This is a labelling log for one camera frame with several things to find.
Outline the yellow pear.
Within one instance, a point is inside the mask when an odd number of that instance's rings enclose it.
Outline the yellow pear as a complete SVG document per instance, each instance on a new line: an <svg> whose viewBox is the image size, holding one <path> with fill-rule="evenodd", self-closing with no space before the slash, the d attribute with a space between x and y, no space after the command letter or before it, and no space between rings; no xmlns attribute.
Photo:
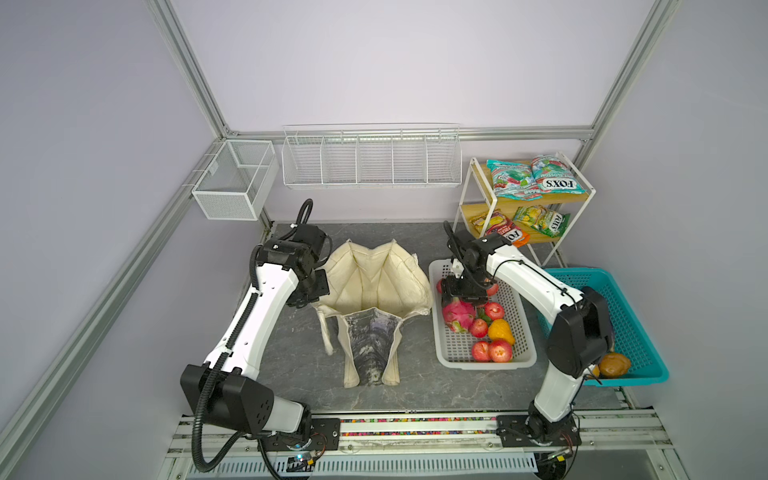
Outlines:
<svg viewBox="0 0 768 480"><path fill-rule="evenodd" d="M491 341L502 340L510 346L516 342L509 323L504 319L493 320L488 327L487 336Z"/></svg>

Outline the cream canvas grocery bag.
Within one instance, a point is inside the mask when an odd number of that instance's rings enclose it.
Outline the cream canvas grocery bag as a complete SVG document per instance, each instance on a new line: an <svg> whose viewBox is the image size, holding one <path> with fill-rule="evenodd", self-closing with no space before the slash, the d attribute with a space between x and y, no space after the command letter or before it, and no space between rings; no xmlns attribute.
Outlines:
<svg viewBox="0 0 768 480"><path fill-rule="evenodd" d="M328 320L337 321L343 385L396 386L405 321L430 313L433 294L418 256L392 240L375 248L347 241L323 267L330 293L312 303L326 353L334 353Z"/></svg>

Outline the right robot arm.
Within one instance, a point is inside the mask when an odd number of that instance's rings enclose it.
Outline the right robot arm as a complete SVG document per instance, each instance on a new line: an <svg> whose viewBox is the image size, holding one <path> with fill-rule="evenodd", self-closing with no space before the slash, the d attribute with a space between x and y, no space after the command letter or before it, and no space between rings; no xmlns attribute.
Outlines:
<svg viewBox="0 0 768 480"><path fill-rule="evenodd" d="M518 431L534 445L556 440L580 443L574 400L587 377L612 352L615 335L604 297L591 287L570 287L526 258L507 238L474 238L442 224L452 273L440 281L445 305L475 307L497 282L520 294L547 322L548 366L543 383Z"/></svg>

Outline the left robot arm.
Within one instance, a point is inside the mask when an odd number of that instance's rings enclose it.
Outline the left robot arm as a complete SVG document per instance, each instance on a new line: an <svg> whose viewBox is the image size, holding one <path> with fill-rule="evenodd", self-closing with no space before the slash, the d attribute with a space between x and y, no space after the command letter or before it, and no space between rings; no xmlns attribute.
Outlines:
<svg viewBox="0 0 768 480"><path fill-rule="evenodd" d="M213 471L241 439L256 441L261 452L271 436L297 448L312 443L310 407L277 396L258 380L283 308L303 308L330 292L322 250L332 242L310 224L312 209L312 200L305 200L287 233L252 250L250 283L230 325L205 361L181 375L193 413L191 456L201 473Z"/></svg>

